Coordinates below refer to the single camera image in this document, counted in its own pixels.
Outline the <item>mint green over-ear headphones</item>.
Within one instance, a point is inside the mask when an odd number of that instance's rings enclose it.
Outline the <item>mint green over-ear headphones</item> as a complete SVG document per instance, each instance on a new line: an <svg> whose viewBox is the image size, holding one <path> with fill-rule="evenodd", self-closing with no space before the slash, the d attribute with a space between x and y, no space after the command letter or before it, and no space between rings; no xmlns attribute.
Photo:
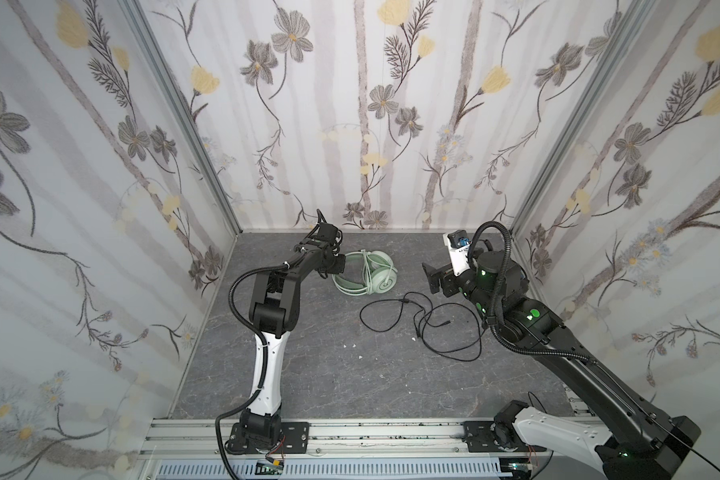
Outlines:
<svg viewBox="0 0 720 480"><path fill-rule="evenodd" d="M355 282L333 274L334 286L343 294L352 297L384 294L397 284L398 271L392 258L383 251L359 250L345 255L346 264L358 262L361 265L362 280Z"/></svg>

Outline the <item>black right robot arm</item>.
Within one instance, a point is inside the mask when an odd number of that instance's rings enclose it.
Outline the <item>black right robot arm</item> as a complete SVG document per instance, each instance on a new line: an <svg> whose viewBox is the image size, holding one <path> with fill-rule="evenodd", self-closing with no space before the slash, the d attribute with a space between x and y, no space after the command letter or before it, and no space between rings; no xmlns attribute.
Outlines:
<svg viewBox="0 0 720 480"><path fill-rule="evenodd" d="M588 427L513 400L493 418L488 436L498 448L542 447L608 479L670 479L678 472L700 428L637 394L553 310L528 297L529 280L517 262L499 251L468 261L460 249L452 252L450 265L422 268L431 292L464 297L500 345L545 366L603 424Z"/></svg>

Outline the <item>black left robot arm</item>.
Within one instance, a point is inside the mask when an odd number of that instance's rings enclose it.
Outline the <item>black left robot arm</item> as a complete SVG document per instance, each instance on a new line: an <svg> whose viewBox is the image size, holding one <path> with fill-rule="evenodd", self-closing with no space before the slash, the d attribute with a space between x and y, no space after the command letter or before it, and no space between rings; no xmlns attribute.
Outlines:
<svg viewBox="0 0 720 480"><path fill-rule="evenodd" d="M233 316L255 339L254 378L249 398L236 409L240 437L259 450L283 439L281 376L285 348L300 316L301 285L312 273L325 278L344 271L342 231L320 222L279 264L241 274L228 293Z"/></svg>

